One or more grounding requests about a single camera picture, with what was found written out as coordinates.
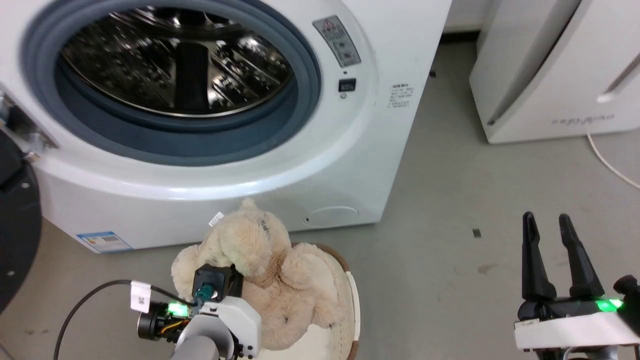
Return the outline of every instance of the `concrete floor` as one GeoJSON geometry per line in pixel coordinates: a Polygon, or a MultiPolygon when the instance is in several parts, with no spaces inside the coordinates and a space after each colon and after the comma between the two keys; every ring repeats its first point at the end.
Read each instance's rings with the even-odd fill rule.
{"type": "MultiPolygon", "coordinates": [[[[640,275],[640,192],[602,166],[584,138],[488,145],[467,81],[474,56],[471,44],[438,51],[437,78],[426,88],[380,224],[292,235],[335,247],[351,265],[362,302],[360,359],[534,359],[513,342],[525,211],[536,214],[559,294],[570,285],[562,212],[572,216],[608,295],[619,276],[640,275]]],[[[640,179],[638,137],[595,141],[615,167],[640,179]]],[[[0,316],[0,341],[17,360],[51,358],[64,317],[84,294],[119,278],[172,289],[179,250],[95,255],[45,223],[36,263],[0,316]]],[[[61,358],[166,359],[169,344],[136,336],[128,301],[124,286],[89,301],[61,358]]]]}

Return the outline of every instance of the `warning label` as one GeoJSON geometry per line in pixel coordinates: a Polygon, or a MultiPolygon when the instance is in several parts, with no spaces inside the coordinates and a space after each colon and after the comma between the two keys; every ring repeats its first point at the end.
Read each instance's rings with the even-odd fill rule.
{"type": "Polygon", "coordinates": [[[314,26],[320,32],[324,41],[331,47],[331,51],[333,51],[340,67],[362,63],[356,50],[356,45],[337,16],[334,15],[314,21],[314,26]]]}
{"type": "Polygon", "coordinates": [[[388,108],[405,108],[411,104],[415,88],[409,84],[395,84],[391,86],[388,108]]]}

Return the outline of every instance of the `white appliance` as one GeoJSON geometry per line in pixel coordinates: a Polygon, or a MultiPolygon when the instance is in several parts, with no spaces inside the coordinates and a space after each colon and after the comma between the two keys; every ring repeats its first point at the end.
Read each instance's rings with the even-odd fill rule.
{"type": "Polygon", "coordinates": [[[640,3],[503,0],[470,76],[490,143],[640,126],[640,3]]]}
{"type": "Polygon", "coordinates": [[[5,4],[0,88],[26,116],[4,130],[94,252],[201,241],[246,196],[290,231],[375,223],[449,5],[5,4]]]}

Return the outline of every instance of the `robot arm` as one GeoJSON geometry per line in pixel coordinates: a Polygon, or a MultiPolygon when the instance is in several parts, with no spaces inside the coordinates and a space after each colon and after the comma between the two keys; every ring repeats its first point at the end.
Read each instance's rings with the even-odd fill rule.
{"type": "Polygon", "coordinates": [[[138,336],[174,342],[172,360],[253,359],[260,352],[262,320],[240,298],[243,278],[231,268],[204,265],[196,271],[189,310],[181,304],[152,303],[141,313],[138,336]]]}
{"type": "Polygon", "coordinates": [[[532,213],[523,217],[522,297],[514,324],[516,345],[540,359],[566,359],[571,351],[590,359],[617,359],[618,346],[640,344],[640,287],[630,275],[614,289],[624,301],[603,299],[604,289],[578,239],[568,215],[559,219],[563,245],[569,255],[572,286],[569,297],[557,297],[547,279],[532,213]]]}

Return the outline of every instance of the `white tag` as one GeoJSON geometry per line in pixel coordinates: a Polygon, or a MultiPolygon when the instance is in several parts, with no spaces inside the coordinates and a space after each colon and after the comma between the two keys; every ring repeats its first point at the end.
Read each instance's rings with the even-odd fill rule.
{"type": "Polygon", "coordinates": [[[216,216],[214,216],[213,219],[211,219],[211,221],[209,222],[209,226],[216,225],[220,221],[220,219],[222,219],[223,217],[225,216],[222,215],[221,212],[218,212],[216,216]]]}
{"type": "Polygon", "coordinates": [[[151,303],[151,285],[144,282],[131,281],[131,309],[142,313],[149,312],[151,303]]]}

